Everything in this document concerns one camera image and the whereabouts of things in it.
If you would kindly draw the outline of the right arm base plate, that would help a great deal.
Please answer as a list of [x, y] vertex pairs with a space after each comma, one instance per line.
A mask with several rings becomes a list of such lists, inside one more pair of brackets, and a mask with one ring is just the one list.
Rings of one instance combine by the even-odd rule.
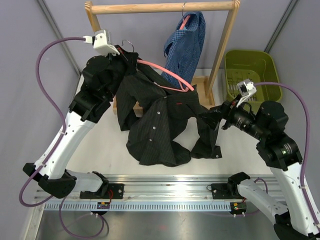
[[215, 200], [242, 200], [241, 196], [234, 185], [228, 183], [212, 183], [211, 185], [212, 197]]

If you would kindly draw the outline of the pink hanger of black shirt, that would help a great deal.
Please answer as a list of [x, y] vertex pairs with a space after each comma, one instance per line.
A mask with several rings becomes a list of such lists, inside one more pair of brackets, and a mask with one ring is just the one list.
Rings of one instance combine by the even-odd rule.
[[176, 91], [176, 92], [182, 92], [182, 93], [186, 93], [188, 91], [194, 91], [195, 89], [187, 82], [185, 81], [183, 78], [181, 78], [179, 75], [169, 71], [168, 69], [159, 66], [155, 63], [149, 62], [149, 61], [145, 61], [142, 59], [137, 58], [136, 62], [138, 64], [143, 64], [143, 65], [147, 65], [150, 67], [154, 67], [158, 70], [161, 70], [163, 73], [166, 73], [167, 75], [170, 75], [171, 77], [173, 77], [174, 79], [176, 79], [179, 82], [179, 88], [173, 88], [173, 87], [168, 87], [168, 86], [162, 86], [159, 85], [157, 82], [153, 82], [153, 84], [155, 84], [156, 86], [166, 89], [166, 90], [171, 90], [171, 91]]

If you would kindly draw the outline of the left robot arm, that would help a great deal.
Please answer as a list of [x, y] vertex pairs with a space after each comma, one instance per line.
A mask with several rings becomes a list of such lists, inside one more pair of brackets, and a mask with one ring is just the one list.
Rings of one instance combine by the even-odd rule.
[[26, 163], [23, 171], [46, 193], [63, 199], [71, 192], [87, 192], [97, 199], [108, 194], [108, 179], [97, 171], [67, 170], [75, 150], [111, 106], [120, 83], [137, 69], [138, 53], [117, 45], [117, 54], [98, 55], [87, 61], [83, 84], [62, 117], [62, 127], [43, 155]]

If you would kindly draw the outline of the black pinstriped shirt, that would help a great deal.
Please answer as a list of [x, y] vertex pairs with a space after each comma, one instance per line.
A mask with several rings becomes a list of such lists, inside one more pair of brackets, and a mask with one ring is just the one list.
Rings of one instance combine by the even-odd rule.
[[[177, 167], [194, 159], [219, 159], [218, 127], [210, 128], [199, 115], [207, 112], [198, 92], [171, 90], [172, 85], [150, 66], [137, 63], [115, 95], [121, 131], [128, 131], [127, 150], [140, 165]], [[191, 150], [175, 141], [190, 118], [199, 138]]]

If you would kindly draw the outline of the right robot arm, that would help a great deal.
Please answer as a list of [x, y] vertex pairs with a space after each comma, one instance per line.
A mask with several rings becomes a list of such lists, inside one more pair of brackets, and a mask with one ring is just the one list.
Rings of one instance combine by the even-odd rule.
[[316, 240], [320, 227], [313, 219], [300, 182], [303, 158], [296, 142], [285, 133], [289, 120], [279, 102], [263, 102], [257, 114], [245, 111], [235, 102], [225, 101], [199, 117], [216, 129], [225, 120], [223, 130], [234, 126], [258, 140], [258, 155], [270, 168], [285, 199], [282, 204], [262, 190], [244, 172], [228, 178], [227, 193], [232, 198], [249, 200], [273, 224], [280, 240]]

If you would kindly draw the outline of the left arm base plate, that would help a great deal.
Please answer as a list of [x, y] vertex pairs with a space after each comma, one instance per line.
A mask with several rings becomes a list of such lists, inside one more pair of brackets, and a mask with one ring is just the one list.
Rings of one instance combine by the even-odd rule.
[[79, 195], [80, 199], [109, 199], [122, 200], [124, 195], [125, 185], [123, 183], [109, 183], [107, 192], [104, 195], [98, 196], [97, 193], [90, 191], [82, 191]]

